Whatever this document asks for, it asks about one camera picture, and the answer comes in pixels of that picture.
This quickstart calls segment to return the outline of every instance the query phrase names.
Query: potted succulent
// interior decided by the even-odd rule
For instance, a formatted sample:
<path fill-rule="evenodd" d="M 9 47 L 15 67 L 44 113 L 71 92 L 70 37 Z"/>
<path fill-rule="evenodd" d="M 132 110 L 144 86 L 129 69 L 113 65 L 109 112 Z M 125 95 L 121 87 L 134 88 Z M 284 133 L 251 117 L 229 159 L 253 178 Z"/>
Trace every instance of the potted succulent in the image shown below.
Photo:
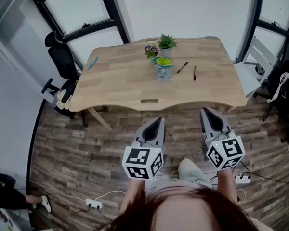
<path fill-rule="evenodd" d="M 144 54 L 146 55 L 147 58 L 150 58 L 152 60 L 158 55 L 158 49 L 155 47 L 155 45 L 147 45 L 144 48 Z"/>
<path fill-rule="evenodd" d="M 164 57 L 171 58 L 171 50 L 173 47 L 177 46 L 177 43 L 174 42 L 174 39 L 172 39 L 173 36 L 169 37 L 169 35 L 164 35 L 160 37 L 160 41 L 158 42 L 158 46 L 160 49 L 160 53 Z"/>

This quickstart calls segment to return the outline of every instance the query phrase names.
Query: wooden floor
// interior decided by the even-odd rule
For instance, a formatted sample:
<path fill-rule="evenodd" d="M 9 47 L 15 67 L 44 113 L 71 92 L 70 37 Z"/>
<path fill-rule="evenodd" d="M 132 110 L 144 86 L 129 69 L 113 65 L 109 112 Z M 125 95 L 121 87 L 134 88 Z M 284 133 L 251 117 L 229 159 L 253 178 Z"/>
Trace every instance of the wooden floor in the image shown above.
<path fill-rule="evenodd" d="M 158 116 L 166 121 L 167 158 L 162 173 L 175 170 L 185 155 L 192 156 L 205 173 L 213 172 L 210 162 L 204 162 L 200 148 L 203 135 L 199 111 L 205 105 L 214 107 L 212 103 L 190 103 L 160 112 L 110 107 L 100 114 L 113 133 L 108 133 L 89 113 L 86 113 L 89 126 L 84 128 L 80 115 L 70 120 L 46 105 L 35 138 L 31 180 L 81 199 L 95 199 L 112 190 L 126 191 L 128 179 L 120 165 L 124 148 L 139 126 Z M 276 115 L 262 122 L 267 107 L 266 100 L 257 97 L 226 116 L 236 134 L 242 137 L 246 150 L 243 161 L 249 169 L 289 181 L 289 144 L 280 142 L 285 125 L 278 123 Z M 242 173 L 246 171 L 241 165 L 237 168 Z M 108 223 L 96 210 L 72 213 L 87 209 L 83 201 L 37 187 L 33 193 L 48 195 L 53 209 L 51 214 L 41 206 L 33 211 L 39 229 L 91 231 Z M 289 184 L 252 175 L 251 183 L 239 188 L 246 191 L 246 199 L 240 206 L 248 214 L 276 231 L 289 230 Z M 242 200 L 242 191 L 238 195 Z M 123 194 L 118 192 L 106 196 L 101 211 L 115 218 L 122 198 Z"/>

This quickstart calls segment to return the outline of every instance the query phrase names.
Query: small plant pot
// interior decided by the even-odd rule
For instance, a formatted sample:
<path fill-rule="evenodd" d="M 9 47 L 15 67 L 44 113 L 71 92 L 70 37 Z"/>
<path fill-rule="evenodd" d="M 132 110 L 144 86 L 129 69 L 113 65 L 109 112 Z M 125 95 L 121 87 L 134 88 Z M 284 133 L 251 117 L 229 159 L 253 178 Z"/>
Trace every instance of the small plant pot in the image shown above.
<path fill-rule="evenodd" d="M 160 50 L 160 56 L 171 58 L 172 48 L 159 49 L 159 50 Z"/>

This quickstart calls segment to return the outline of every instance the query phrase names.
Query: white box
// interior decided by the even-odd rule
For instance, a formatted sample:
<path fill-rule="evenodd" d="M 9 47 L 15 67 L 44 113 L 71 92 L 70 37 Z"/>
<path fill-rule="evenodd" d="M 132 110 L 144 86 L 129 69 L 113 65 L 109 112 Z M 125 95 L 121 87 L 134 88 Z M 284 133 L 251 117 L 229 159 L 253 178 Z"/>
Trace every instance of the white box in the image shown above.
<path fill-rule="evenodd" d="M 122 166 L 129 178 L 150 180 L 164 164 L 162 148 L 126 146 Z"/>

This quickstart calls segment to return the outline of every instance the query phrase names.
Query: wooden table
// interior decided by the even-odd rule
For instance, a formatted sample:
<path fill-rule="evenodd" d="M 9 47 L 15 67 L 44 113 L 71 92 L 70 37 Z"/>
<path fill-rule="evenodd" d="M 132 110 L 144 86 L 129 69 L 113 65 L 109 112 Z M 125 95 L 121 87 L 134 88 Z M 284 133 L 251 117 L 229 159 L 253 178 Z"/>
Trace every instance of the wooden table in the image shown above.
<path fill-rule="evenodd" d="M 232 107 L 245 106 L 246 97 L 236 70 L 217 37 L 178 38 L 172 50 L 173 76 L 156 79 L 155 67 L 144 56 L 144 47 L 158 38 L 130 44 L 100 47 L 89 56 L 77 83 L 69 109 L 88 109 L 105 127 L 109 125 L 93 107 L 118 105 L 138 111 L 162 110 L 180 103 L 215 102 Z M 95 65 L 88 66 L 99 57 Z M 177 70 L 188 61 L 180 72 Z M 193 81 L 194 66 L 197 78 Z"/>

